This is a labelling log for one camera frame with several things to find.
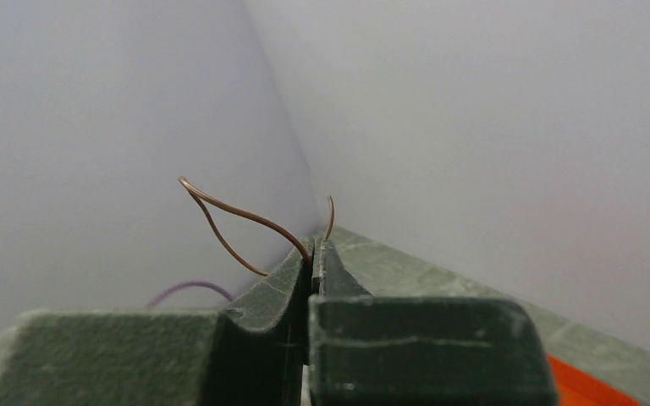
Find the wall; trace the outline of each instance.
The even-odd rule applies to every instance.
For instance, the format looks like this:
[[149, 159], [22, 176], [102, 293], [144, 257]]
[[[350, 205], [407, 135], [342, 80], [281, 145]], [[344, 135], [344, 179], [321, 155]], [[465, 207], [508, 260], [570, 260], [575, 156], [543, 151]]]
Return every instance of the wall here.
[[247, 4], [340, 225], [650, 349], [650, 2]]
[[[0, 331], [37, 307], [143, 306], [255, 277], [177, 181], [298, 235], [319, 223], [242, 2], [0, 2]], [[289, 243], [213, 210], [259, 266]], [[222, 303], [192, 288], [163, 305]]]

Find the gray marble floor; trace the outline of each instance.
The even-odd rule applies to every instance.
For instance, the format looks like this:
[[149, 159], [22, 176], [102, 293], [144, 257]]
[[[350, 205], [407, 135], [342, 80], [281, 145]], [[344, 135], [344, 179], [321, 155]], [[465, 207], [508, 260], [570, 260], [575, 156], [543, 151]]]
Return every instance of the gray marble floor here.
[[[506, 297], [342, 228], [333, 230], [331, 240], [345, 267], [377, 296]], [[650, 405], [650, 353], [518, 301], [537, 325], [549, 353]]]

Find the green marble countertop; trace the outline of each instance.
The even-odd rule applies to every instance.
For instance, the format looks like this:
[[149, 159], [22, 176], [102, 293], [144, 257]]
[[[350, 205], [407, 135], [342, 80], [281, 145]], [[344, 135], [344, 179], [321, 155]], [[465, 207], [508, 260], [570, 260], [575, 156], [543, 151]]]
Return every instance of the green marble countertop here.
[[[331, 240], [345, 267], [376, 296], [506, 295], [342, 228]], [[534, 320], [547, 351], [650, 405], [650, 353], [517, 300]]]

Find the orange object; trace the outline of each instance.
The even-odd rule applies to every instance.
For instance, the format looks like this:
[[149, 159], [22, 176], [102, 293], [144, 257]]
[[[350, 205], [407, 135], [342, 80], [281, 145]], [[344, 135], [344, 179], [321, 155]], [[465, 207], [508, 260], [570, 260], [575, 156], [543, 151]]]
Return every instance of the orange object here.
[[548, 355], [559, 406], [639, 406], [639, 403], [599, 379]]

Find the brown wire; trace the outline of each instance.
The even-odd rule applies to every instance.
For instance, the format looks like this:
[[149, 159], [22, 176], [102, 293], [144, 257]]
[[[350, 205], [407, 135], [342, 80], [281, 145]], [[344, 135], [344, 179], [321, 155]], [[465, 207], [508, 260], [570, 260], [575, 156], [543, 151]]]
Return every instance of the brown wire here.
[[330, 233], [335, 225], [335, 202], [332, 196], [328, 196], [328, 204], [330, 205], [330, 222], [328, 223], [328, 230], [325, 232], [325, 239], [330, 238]]
[[252, 272], [254, 272], [254, 273], [256, 273], [256, 274], [258, 274], [258, 275], [260, 275], [262, 277], [267, 276], [267, 273], [257, 269], [256, 267], [254, 267], [253, 265], [248, 263], [248, 261], [244, 260], [243, 257], [238, 255], [238, 253], [235, 252], [235, 250], [233, 250], [233, 248], [230, 247], [230, 244], [228, 244], [228, 242], [225, 241], [225, 239], [223, 238], [223, 235], [220, 233], [220, 231], [218, 231], [218, 227], [215, 225], [215, 222], [212, 219], [211, 213], [208, 211], [208, 209], [206, 208], [206, 205], [204, 205], [201, 200], [204, 200], [207, 203], [210, 203], [211, 205], [216, 206], [218, 209], [221, 209], [223, 211], [227, 211], [230, 214], [235, 214], [236, 216], [247, 218], [248, 220], [252, 220], [253, 222], [257, 222], [259, 224], [262, 224], [263, 226], [265, 226], [267, 228], [270, 228], [273, 231], [279, 233], [280, 235], [285, 237], [290, 243], [292, 243], [295, 246], [295, 248], [300, 252], [300, 254], [303, 257], [303, 260], [306, 262], [306, 264], [308, 266], [312, 265], [312, 260], [310, 258], [310, 255], [308, 255], [307, 250], [305, 249], [303, 244], [301, 244], [300, 241], [295, 236], [293, 236], [293, 234], [289, 233], [288, 230], [286, 230], [285, 228], [281, 227], [280, 225], [278, 225], [275, 222], [271, 222], [270, 220], [267, 220], [266, 218], [260, 217], [257, 214], [254, 214], [254, 213], [251, 213], [249, 211], [239, 209], [238, 207], [228, 205], [228, 204], [223, 203], [222, 201], [220, 201], [220, 200], [218, 200], [218, 199], [216, 199], [216, 198], [214, 198], [214, 197], [212, 197], [210, 195], [206, 195], [201, 190], [199, 190], [198, 188], [196, 188], [195, 186], [190, 184], [190, 182], [188, 182], [188, 180], [183, 176], [178, 177], [178, 181], [180, 182], [180, 184], [183, 185], [183, 187], [186, 190], [188, 190], [188, 193], [189, 193], [190, 197], [192, 197], [193, 200], [196, 201], [198, 206], [203, 211], [203, 214], [206, 215], [206, 219], [208, 220], [208, 223], [210, 224], [213, 232], [215, 233], [215, 236], [218, 238], [218, 241], [220, 241], [220, 244], [222, 244], [223, 247], [242, 266], [248, 268], [248, 270], [250, 270], [250, 271], [252, 271]]

